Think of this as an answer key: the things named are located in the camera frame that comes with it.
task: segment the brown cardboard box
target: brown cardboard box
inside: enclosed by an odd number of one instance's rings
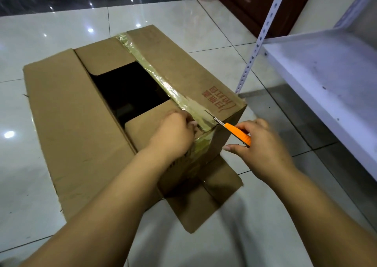
[[[246,104],[156,27],[127,36],[195,112],[238,122]],[[167,110],[179,109],[131,52],[110,38],[24,67],[34,123],[67,220],[147,145]],[[219,156],[229,132],[217,125],[197,137],[209,134],[205,148],[195,144],[171,165],[151,197],[152,205],[162,192],[189,232],[242,185]]]

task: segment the person's right arm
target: person's right arm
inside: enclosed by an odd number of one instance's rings
[[[283,202],[314,266],[377,266],[377,241],[306,175],[296,169],[279,136],[263,119],[236,127],[252,137],[250,148],[227,145]]]

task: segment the person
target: person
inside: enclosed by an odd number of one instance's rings
[[[158,179],[193,143],[196,123],[190,120],[185,111],[166,116],[149,145],[21,266],[123,266]],[[296,169],[266,121],[237,127],[250,133],[251,146],[224,150],[240,156],[277,194],[314,266],[377,265],[376,239]]]

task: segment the dark brown door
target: dark brown door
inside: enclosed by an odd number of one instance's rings
[[[273,0],[220,0],[255,36],[258,36]],[[283,0],[267,37],[286,36],[308,0]]]

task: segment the box cutter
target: box cutter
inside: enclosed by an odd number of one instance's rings
[[[220,125],[224,126],[230,133],[232,133],[236,138],[238,138],[242,143],[244,143],[248,148],[252,144],[252,137],[246,135],[244,132],[242,132],[239,128],[233,126],[229,123],[223,123],[219,119],[217,119],[214,115],[212,115],[210,112],[205,110],[208,114],[210,114],[216,122],[218,122]]]

